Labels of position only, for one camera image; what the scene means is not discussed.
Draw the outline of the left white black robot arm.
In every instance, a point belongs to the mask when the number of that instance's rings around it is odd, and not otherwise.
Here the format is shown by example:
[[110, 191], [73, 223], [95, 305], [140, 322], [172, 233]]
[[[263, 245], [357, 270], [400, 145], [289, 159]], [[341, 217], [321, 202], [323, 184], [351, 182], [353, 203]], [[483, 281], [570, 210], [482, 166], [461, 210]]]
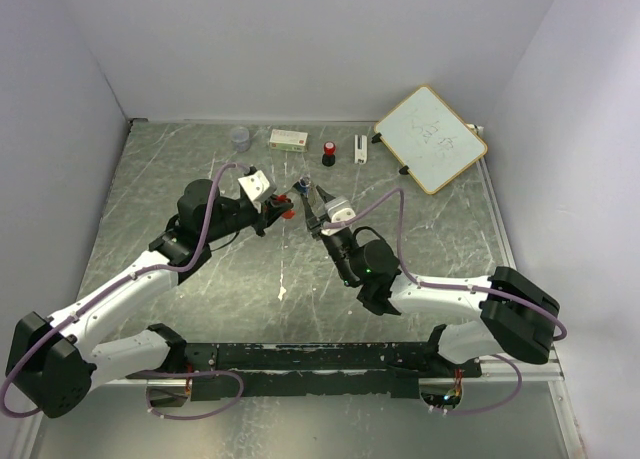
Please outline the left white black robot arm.
[[15, 386], [37, 411], [57, 418], [112, 380], [146, 370], [165, 378], [181, 374], [186, 342], [163, 324], [121, 340], [105, 338], [145, 302], [194, 274], [211, 258], [212, 242], [234, 240], [245, 228], [263, 235], [293, 209], [287, 196], [255, 174], [241, 178], [239, 187], [232, 199], [208, 179], [189, 183], [164, 232], [127, 269], [47, 317], [24, 316], [14, 330], [1, 390]]

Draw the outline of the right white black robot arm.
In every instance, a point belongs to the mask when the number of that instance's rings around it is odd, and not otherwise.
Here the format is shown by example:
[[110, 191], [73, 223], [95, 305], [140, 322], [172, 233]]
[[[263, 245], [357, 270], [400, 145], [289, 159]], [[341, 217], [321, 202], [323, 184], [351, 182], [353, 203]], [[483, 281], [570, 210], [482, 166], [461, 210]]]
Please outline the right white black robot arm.
[[413, 313], [450, 314], [460, 325], [436, 327], [424, 353], [426, 369], [448, 375], [458, 364], [505, 353], [524, 363], [548, 362], [555, 341], [566, 335], [559, 303], [519, 271], [499, 266], [488, 276], [440, 278], [408, 272], [399, 245], [380, 235], [361, 244], [351, 225], [360, 220], [350, 202], [317, 191], [322, 211], [301, 198], [307, 229], [322, 242], [343, 284], [381, 316]]

